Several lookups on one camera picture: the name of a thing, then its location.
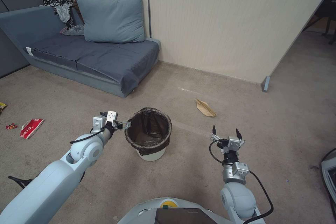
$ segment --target black trash bag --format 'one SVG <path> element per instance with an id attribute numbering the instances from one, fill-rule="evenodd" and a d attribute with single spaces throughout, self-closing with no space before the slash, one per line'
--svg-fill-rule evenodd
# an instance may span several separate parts
<path id="1" fill-rule="evenodd" d="M 128 121 L 131 126 L 125 130 L 126 140 L 141 156 L 159 152 L 168 146 L 172 122 L 160 110 L 143 108 Z"/>

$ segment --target dark blue mattress cover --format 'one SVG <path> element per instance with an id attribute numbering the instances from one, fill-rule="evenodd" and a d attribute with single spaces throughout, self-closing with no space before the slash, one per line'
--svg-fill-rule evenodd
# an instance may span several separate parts
<path id="1" fill-rule="evenodd" d="M 108 77 L 130 93 L 155 65 L 159 46 L 145 40 L 138 43 L 95 43 L 84 36 L 56 34 L 32 45 L 31 51 L 42 58 L 70 68 Z"/>

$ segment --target floor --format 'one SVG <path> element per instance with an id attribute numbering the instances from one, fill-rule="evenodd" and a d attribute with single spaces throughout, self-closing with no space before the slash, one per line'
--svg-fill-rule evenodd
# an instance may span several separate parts
<path id="1" fill-rule="evenodd" d="M 90 130 L 100 111 L 116 110 L 127 120 L 155 107 L 173 123 L 163 157 L 143 161 L 116 132 L 50 223 L 117 223 L 134 205 L 156 197 L 183 198 L 228 217 L 219 197 L 222 168 L 208 151 L 213 124 L 223 137 L 238 128 L 246 139 L 240 160 L 274 204 L 266 223 L 334 223 L 318 166 L 335 147 L 335 56 L 336 44 L 304 32 L 272 74 L 268 93 L 259 84 L 162 62 L 125 99 L 32 66 L 2 78 L 0 101 L 8 107 L 0 116 L 0 209 L 21 191 L 8 175 L 34 178 Z M 195 98 L 217 117 L 198 111 Z M 5 130 L 32 118 L 45 122 L 28 140 L 19 128 Z M 251 175 L 247 187 L 266 212 L 269 204 Z"/>

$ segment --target gray sofa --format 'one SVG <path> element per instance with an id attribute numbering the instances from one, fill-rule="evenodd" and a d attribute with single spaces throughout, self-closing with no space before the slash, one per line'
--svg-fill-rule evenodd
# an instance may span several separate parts
<path id="1" fill-rule="evenodd" d="M 59 34 L 64 23 L 49 6 L 1 13 L 0 27 L 31 65 L 123 98 L 157 63 L 161 46 L 151 38 L 112 44 Z"/>

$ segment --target blue cushion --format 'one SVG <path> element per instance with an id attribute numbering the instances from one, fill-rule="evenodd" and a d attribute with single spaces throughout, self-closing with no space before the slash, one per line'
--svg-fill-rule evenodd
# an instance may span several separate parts
<path id="1" fill-rule="evenodd" d="M 90 42 L 127 43 L 145 40 L 142 0 L 77 0 L 84 36 Z"/>

